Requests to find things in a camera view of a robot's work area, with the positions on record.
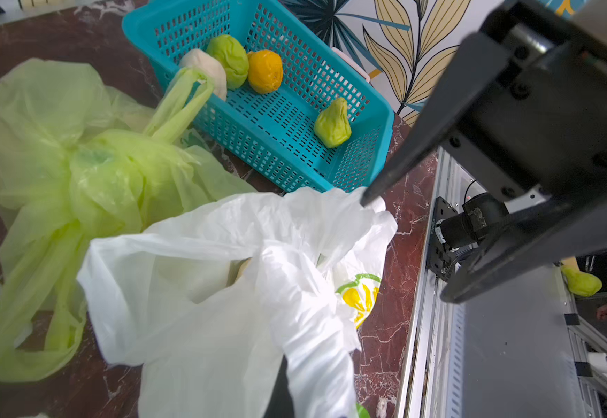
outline blue plastic basket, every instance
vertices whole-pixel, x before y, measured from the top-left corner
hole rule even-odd
[[[162,88],[185,53],[222,33],[247,51],[270,49],[282,57],[276,92],[256,94],[246,82],[226,102],[211,96],[194,124],[283,190],[350,191],[383,168],[394,120],[387,101],[276,1],[157,0],[129,13],[122,27],[148,56]],[[337,97],[348,101],[352,136],[329,149],[313,125]]]

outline marble countertop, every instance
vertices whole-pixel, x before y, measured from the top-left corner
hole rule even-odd
[[[31,57],[87,62],[107,85],[143,105],[156,106],[162,91],[154,73],[121,29],[122,16],[134,3],[145,0],[98,3],[0,26],[0,77]],[[393,130],[390,155],[409,128],[397,117]],[[228,170],[259,191],[278,191],[229,151],[219,146],[214,151]],[[352,356],[358,401],[372,417],[391,417],[397,402],[436,165],[436,157],[430,156],[384,196],[399,230],[387,251],[376,305],[359,328],[362,351]],[[0,219],[0,244],[6,232]],[[47,321],[47,314],[37,316],[34,332],[43,333]],[[0,417],[136,417],[140,375],[140,368],[103,361],[88,321],[77,354],[59,372],[39,382],[0,383]]]

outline wallpaper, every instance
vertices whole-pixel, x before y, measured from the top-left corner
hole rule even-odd
[[[586,0],[541,0],[570,17]],[[463,38],[500,0],[282,0],[327,45],[362,66],[412,125]]]

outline toy fruit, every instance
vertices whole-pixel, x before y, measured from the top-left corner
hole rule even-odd
[[[280,55],[264,49],[248,54],[250,68],[248,69],[248,82],[259,94],[266,94],[278,90],[283,82],[283,60]]]
[[[201,49],[193,49],[182,58],[180,67],[198,68],[215,82],[213,93],[226,102],[226,76],[222,64],[203,52]]]
[[[567,265],[561,266],[561,272],[566,276],[568,290],[575,295],[590,297],[603,287],[603,283],[598,277]]]
[[[317,115],[313,131],[327,148],[335,148],[349,139],[352,131],[348,122],[348,103],[343,97]]]
[[[226,73],[226,87],[235,90],[248,77],[248,55],[241,43],[231,35],[220,35],[211,39],[206,53],[218,60]]]

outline yellow toy fruit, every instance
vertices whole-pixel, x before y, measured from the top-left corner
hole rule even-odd
[[[283,82],[283,60],[280,55],[264,49],[248,53],[248,82],[259,94],[278,90]]]

